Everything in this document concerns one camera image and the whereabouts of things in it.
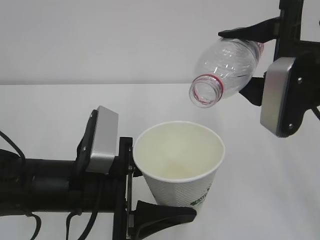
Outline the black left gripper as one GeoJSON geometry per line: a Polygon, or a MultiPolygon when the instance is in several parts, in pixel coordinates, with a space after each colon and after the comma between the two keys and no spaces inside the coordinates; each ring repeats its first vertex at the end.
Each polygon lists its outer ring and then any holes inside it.
{"type": "Polygon", "coordinates": [[[116,157],[116,193],[113,212],[113,240],[143,240],[164,229],[193,222],[197,211],[138,201],[132,210],[133,178],[138,171],[133,159],[133,138],[119,139],[116,157]]]}

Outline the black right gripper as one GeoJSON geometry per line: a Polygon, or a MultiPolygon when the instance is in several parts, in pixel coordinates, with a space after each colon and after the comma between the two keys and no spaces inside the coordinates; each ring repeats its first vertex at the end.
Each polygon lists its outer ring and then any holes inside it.
{"type": "MultiPolygon", "coordinates": [[[[225,39],[239,39],[266,43],[276,39],[273,59],[281,57],[297,58],[304,54],[313,54],[315,62],[320,62],[320,43],[301,40],[301,23],[304,2],[302,0],[280,0],[280,16],[260,23],[223,30],[218,36],[225,39]]],[[[239,91],[252,105],[261,106],[265,79],[252,77],[239,91]]]]}

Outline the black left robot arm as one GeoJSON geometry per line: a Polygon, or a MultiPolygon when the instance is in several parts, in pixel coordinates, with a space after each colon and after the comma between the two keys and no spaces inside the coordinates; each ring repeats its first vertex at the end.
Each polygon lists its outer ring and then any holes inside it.
{"type": "Polygon", "coordinates": [[[119,153],[113,163],[114,173],[86,172],[72,177],[75,166],[70,160],[28,158],[16,153],[0,152],[0,214],[35,217],[37,212],[66,212],[66,222],[73,216],[91,213],[80,235],[85,239],[98,213],[113,213],[114,240],[142,240],[166,228],[192,222],[197,212],[189,207],[172,207],[138,201],[132,209],[133,178],[140,171],[133,163],[133,140],[121,137],[119,153]]]}

